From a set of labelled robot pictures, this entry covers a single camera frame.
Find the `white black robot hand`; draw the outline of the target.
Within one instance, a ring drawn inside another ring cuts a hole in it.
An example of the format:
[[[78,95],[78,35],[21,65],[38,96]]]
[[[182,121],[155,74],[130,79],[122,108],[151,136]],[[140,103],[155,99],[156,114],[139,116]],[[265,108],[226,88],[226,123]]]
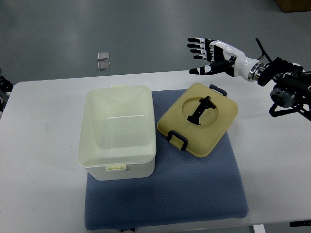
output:
[[[194,53],[194,59],[207,61],[208,64],[189,70],[190,74],[213,75],[226,73],[231,77],[241,76],[251,82],[250,71],[258,60],[246,57],[239,49],[220,40],[189,37],[187,47]]]

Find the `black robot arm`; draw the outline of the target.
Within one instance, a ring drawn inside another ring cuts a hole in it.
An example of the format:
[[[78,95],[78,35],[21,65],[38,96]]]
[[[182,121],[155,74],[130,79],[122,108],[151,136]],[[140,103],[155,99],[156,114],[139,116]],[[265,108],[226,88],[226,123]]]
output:
[[[299,113],[306,119],[311,119],[311,73],[300,65],[295,65],[277,57],[271,60],[264,50],[260,40],[256,42],[261,50],[259,60],[266,57],[268,64],[255,63],[248,78],[258,85],[265,86],[269,81],[276,85],[270,93],[274,104],[269,110],[272,117],[279,117],[291,113]]]

